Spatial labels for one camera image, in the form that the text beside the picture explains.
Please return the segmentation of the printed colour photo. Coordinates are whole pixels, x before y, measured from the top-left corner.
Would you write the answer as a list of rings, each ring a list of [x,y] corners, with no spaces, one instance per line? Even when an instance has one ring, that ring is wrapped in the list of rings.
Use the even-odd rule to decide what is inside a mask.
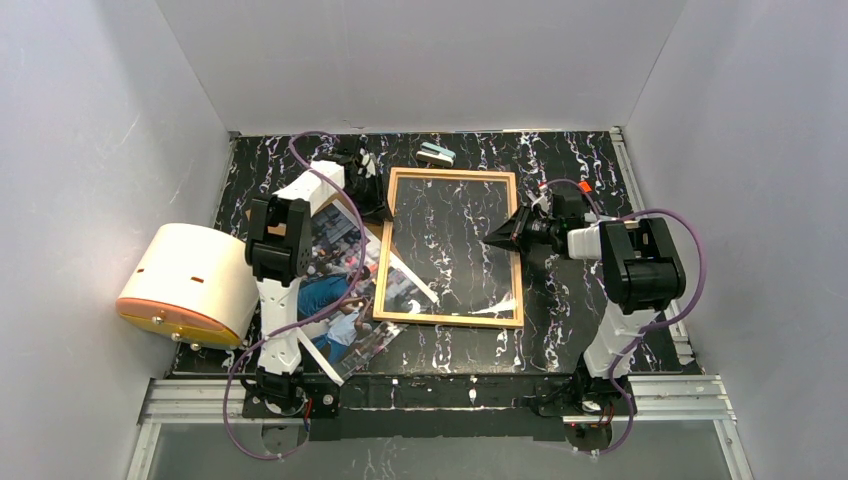
[[[436,305],[437,296],[395,253],[382,261],[380,240],[335,208],[312,217],[312,233],[312,260],[298,293],[299,316],[340,305],[302,331],[320,354],[318,364],[346,380],[404,329],[398,321],[374,317],[379,290],[386,313],[423,314]]]

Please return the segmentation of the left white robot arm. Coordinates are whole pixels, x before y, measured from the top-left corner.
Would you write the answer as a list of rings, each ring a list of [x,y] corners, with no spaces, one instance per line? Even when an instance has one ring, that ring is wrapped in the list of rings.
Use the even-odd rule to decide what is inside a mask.
[[[364,147],[321,155],[293,182],[252,200],[245,257],[261,307],[258,375],[294,374],[301,365],[301,346],[319,356],[302,327],[330,309],[300,320],[297,295],[312,258],[312,217],[336,196],[358,228],[391,217],[375,157]]]

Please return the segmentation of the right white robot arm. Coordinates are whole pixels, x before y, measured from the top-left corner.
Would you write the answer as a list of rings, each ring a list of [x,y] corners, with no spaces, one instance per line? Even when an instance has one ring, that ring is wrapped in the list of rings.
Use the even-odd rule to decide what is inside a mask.
[[[547,207],[519,207],[482,242],[520,253],[546,245],[569,260],[601,263],[607,307],[582,365],[593,378],[618,379],[629,372],[632,342],[682,296],[686,275],[664,219],[592,223],[590,213],[582,194],[555,194]]]

